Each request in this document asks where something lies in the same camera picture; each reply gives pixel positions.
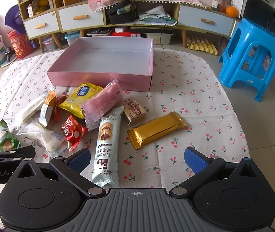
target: wooden drawer handle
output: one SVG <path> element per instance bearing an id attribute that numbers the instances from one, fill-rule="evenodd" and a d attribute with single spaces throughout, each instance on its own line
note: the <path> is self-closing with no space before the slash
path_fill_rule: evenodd
<path id="1" fill-rule="evenodd" d="M 81 20 L 81 19 L 85 19 L 87 17 L 88 17 L 88 15 L 76 16 L 76 17 L 73 17 L 73 20 Z"/>
<path id="2" fill-rule="evenodd" d="M 212 25 L 215 24 L 214 21 L 210 21 L 210 20 L 207 20 L 207 19 L 204 19 L 204 18 L 201 18 L 201 21 L 204 22 L 204 23 L 212 24 Z"/>
<path id="3" fill-rule="evenodd" d="M 41 29 L 41 28 L 44 28 L 46 26 L 46 23 L 43 23 L 43 24 L 40 24 L 38 26 L 35 27 L 35 29 Z"/>

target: pink snack package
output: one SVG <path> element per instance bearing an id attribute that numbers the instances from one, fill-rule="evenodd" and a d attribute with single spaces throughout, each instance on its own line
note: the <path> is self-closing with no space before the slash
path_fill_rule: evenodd
<path id="1" fill-rule="evenodd" d="M 124 98 L 124 92 L 117 79 L 102 91 L 80 104 L 89 131 L 99 127 L 100 118 Z"/>

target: yellow egg tray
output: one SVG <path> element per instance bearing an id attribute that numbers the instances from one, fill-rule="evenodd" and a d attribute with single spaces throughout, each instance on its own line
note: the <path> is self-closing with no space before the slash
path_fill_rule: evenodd
<path id="1" fill-rule="evenodd" d="M 190 50 L 205 51 L 209 54 L 218 55 L 218 51 L 212 42 L 209 42 L 206 38 L 198 36 L 188 36 L 187 46 Z"/>

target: stool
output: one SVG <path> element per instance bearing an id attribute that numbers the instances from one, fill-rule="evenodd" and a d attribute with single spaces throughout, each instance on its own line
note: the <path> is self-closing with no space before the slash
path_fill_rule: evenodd
<path id="1" fill-rule="evenodd" d="M 250 57 L 251 49 L 255 53 Z M 268 67 L 264 64 L 267 54 L 271 59 Z M 244 81 L 258 89 L 255 100 L 261 102 L 275 73 L 275 37 L 269 30 L 243 18 L 218 62 L 223 62 L 219 74 L 223 85 L 231 88 L 235 81 Z"/>

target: green bag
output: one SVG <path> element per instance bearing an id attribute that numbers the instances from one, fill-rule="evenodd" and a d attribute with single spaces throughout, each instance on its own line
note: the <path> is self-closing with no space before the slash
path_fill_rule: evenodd
<path id="1" fill-rule="evenodd" d="M 10 133 L 7 123 L 0 121 L 0 152 L 6 152 L 21 147 L 21 143 Z"/>

